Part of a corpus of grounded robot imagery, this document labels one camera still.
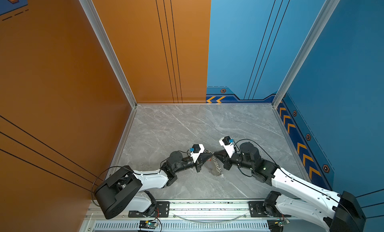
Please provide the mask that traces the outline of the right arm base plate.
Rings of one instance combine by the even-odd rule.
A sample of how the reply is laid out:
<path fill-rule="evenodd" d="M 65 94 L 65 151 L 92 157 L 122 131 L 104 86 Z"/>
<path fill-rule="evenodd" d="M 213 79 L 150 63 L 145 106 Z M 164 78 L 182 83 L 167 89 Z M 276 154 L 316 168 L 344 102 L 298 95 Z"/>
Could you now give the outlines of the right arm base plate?
<path fill-rule="evenodd" d="M 277 207 L 272 204 L 266 204 L 263 201 L 248 202 L 249 212 L 252 218 L 282 218 Z"/>

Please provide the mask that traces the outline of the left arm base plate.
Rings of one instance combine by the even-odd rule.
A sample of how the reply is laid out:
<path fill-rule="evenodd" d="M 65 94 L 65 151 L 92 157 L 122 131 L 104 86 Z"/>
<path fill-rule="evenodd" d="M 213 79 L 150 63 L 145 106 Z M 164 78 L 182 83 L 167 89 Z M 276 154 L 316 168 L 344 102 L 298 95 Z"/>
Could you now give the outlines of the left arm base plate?
<path fill-rule="evenodd" d="M 129 218 L 167 218 L 170 211 L 170 202 L 160 201 L 150 205 L 144 212 L 129 211 Z"/>

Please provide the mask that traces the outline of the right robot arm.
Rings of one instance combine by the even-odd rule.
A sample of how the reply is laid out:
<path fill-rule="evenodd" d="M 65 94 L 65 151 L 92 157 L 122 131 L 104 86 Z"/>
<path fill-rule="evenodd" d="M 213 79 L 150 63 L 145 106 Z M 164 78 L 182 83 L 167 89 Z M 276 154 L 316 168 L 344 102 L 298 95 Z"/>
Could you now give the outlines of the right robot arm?
<path fill-rule="evenodd" d="M 362 232 L 366 216 L 357 198 L 344 191 L 339 194 L 307 182 L 284 168 L 273 159 L 260 156 L 253 143 L 240 146 L 230 137 L 219 141 L 223 150 L 215 152 L 226 170 L 236 166 L 239 170 L 250 170 L 250 177 L 260 183 L 290 193 L 290 198 L 281 192 L 271 191 L 263 203 L 264 213 L 269 217 L 293 216 L 328 232 Z"/>

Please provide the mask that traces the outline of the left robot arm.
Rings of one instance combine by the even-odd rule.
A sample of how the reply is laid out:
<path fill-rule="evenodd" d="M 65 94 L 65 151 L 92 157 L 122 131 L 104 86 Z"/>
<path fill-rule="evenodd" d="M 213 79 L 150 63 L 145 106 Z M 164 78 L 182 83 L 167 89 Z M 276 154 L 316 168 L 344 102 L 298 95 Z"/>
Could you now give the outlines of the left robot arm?
<path fill-rule="evenodd" d="M 124 210 L 139 212 L 145 217 L 156 216 L 158 202 L 149 190 L 169 187 L 177 180 L 178 172 L 192 168 L 199 172 L 212 156 L 202 152 L 184 158 L 182 152 L 174 151 L 156 171 L 139 172 L 123 166 L 94 190 L 94 198 L 107 220 Z"/>

